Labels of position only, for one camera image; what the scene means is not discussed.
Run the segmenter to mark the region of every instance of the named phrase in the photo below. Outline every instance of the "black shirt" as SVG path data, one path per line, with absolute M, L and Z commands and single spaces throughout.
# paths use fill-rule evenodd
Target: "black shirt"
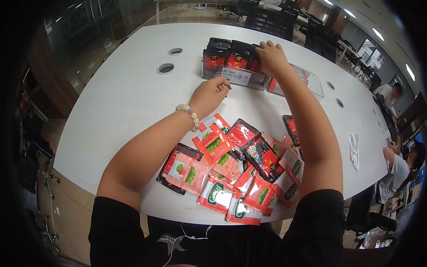
M 105 197 L 95 199 L 89 241 L 92 266 L 338 266 L 344 234 L 343 197 L 319 190 L 299 202 L 280 239 L 261 226 L 195 225 L 149 217 L 144 238 L 134 208 Z

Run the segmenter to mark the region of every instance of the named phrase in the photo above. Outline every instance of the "ceiling light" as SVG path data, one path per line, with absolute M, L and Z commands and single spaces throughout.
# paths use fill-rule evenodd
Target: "ceiling light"
M 374 30 L 374 32 L 378 35 L 378 37 L 380 37 L 381 40 L 384 41 L 383 36 L 381 35 L 381 33 L 379 33 L 376 29 L 372 28 Z
M 350 11 L 348 11 L 348 10 L 346 10 L 346 9 L 344 9 L 344 11 L 345 11 L 345 12 L 347 12 L 350 16 L 352 16 L 352 17 L 356 18 L 356 16 L 355 16 L 355 15 L 353 15 L 353 13 L 351 13 Z
M 412 72 L 412 70 L 409 68 L 408 64 L 406 64 L 406 70 L 408 71 L 408 73 L 411 76 L 412 80 L 415 82 L 415 75 Z

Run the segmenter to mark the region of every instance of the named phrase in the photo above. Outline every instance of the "bracelet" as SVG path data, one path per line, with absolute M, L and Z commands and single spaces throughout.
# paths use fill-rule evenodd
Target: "bracelet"
M 194 127 L 191 129 L 193 132 L 197 131 L 200 128 L 199 118 L 197 117 L 197 114 L 195 112 L 193 112 L 193 110 L 190 108 L 189 105 L 179 104 L 178 106 L 176 106 L 175 109 L 176 110 L 185 110 L 188 112 L 188 114 L 190 114 L 190 116 L 194 122 Z

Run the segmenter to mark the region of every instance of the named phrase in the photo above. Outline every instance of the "hand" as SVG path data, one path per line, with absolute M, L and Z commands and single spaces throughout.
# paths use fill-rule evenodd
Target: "hand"
M 223 76 L 212 78 L 202 82 L 194 90 L 188 105 L 201 120 L 219 106 L 227 97 L 228 90 L 231 90 L 231 85 L 226 78 Z
M 272 41 L 261 42 L 255 52 L 261 59 L 261 71 L 267 75 L 277 77 L 278 72 L 290 67 L 280 44 L 274 45 Z
M 390 147 L 391 149 L 393 149 L 393 151 L 394 151 L 395 153 L 397 153 L 397 152 L 398 152 L 398 147 L 397 147 L 397 145 L 396 145 L 396 143 L 395 143 L 394 141 L 390 141 L 390 143 L 389 143 L 389 147 Z

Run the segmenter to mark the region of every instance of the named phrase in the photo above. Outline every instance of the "white shirt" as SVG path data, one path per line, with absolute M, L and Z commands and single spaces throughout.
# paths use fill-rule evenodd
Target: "white shirt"
M 394 100 L 392 100 L 391 92 L 392 87 L 388 84 L 381 85 L 374 90 L 374 94 L 380 93 L 384 96 L 384 102 L 388 108 L 391 108 L 395 103 Z
M 395 155 L 395 161 L 393 162 L 392 168 L 389 170 L 389 174 L 384 176 L 380 182 L 380 197 L 379 202 L 384 204 L 390 197 L 396 194 L 399 187 L 408 178 L 411 170 L 408 164 L 401 156 Z M 377 184 L 375 184 L 375 193 L 377 192 Z

